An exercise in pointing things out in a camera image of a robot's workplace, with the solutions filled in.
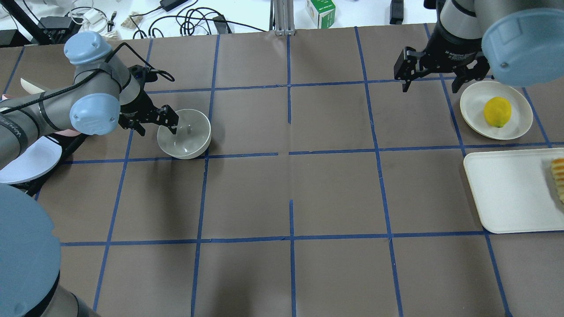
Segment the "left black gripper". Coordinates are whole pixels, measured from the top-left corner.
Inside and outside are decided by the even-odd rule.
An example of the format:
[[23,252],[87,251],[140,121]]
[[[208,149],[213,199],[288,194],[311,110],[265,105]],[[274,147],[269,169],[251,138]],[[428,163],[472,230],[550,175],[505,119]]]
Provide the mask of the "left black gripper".
[[176,135],[179,117],[169,105],[152,109],[152,100],[145,90],[141,89],[132,102],[120,107],[118,124],[122,129],[131,129],[144,137],[146,134],[142,124],[148,123],[165,126]]

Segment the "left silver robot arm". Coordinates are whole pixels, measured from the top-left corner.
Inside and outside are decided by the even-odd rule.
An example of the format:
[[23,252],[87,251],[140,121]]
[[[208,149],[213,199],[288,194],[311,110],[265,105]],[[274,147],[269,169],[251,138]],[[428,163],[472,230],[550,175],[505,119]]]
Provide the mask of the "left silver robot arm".
[[[105,135],[120,126],[145,134],[142,124],[163,125],[172,133],[178,116],[157,108],[144,90],[168,72],[126,67],[100,34],[75,34],[63,48],[76,67],[73,84],[1,102],[1,167],[22,156],[43,136],[74,129]],[[30,196],[1,185],[1,315],[3,317],[94,317],[95,312],[59,285],[61,246],[54,223]]]

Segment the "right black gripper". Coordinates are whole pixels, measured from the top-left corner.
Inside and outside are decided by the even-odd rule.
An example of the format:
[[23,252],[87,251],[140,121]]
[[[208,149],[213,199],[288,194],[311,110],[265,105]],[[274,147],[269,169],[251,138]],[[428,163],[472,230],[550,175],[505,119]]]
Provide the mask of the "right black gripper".
[[425,71],[454,73],[453,93],[458,93],[463,84],[483,80],[490,70],[482,54],[481,40],[453,35],[437,22],[423,52],[403,48],[393,66],[393,77],[401,81],[401,90],[405,93],[414,80],[426,76]]

